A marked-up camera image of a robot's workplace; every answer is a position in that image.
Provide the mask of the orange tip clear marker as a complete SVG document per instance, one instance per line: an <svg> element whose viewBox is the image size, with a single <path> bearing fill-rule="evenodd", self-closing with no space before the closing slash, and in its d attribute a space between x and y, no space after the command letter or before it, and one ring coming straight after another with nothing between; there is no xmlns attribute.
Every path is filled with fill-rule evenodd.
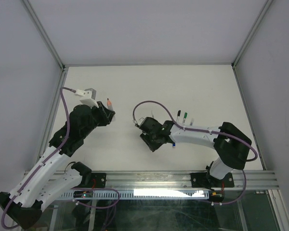
<svg viewBox="0 0 289 231"><path fill-rule="evenodd" d="M112 102L110 101L109 98L107 98L107 108L108 108L108 110L110 110L110 111L114 111Z"/></svg>

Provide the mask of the white marker green end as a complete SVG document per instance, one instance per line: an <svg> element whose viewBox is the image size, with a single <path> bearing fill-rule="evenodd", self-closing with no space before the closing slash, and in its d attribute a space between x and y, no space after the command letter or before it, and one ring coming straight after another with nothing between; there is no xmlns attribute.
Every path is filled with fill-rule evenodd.
<svg viewBox="0 0 289 231"><path fill-rule="evenodd" d="M180 115L181 115L181 110L178 110L178 112L177 112L177 117L176 117L176 122L177 122L177 123L179 123Z"/></svg>

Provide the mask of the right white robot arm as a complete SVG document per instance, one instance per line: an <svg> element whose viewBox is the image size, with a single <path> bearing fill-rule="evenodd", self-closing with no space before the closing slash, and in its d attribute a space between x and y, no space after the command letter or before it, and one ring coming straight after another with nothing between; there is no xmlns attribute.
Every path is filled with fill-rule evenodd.
<svg viewBox="0 0 289 231"><path fill-rule="evenodd" d="M166 120L160 124L146 117L138 126L142 131L140 138L154 152L166 143L189 143L214 149L218 158L207 166L206 182L217 186L232 170L243 170L248 160L251 140L236 126L224 122L219 127L184 127Z"/></svg>

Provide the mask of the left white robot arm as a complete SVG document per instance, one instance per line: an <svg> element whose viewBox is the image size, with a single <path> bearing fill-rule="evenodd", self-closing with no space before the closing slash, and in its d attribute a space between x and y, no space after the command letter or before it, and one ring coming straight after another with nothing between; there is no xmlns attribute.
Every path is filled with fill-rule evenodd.
<svg viewBox="0 0 289 231"><path fill-rule="evenodd" d="M9 216L22 229L32 227L44 210L65 191L91 182L91 169L75 163L61 178L50 183L58 167L67 162L96 128L111 123L115 111L101 101L80 104L67 114L65 125L49 141L49 146L29 173L10 192L0 192L1 221Z"/></svg>

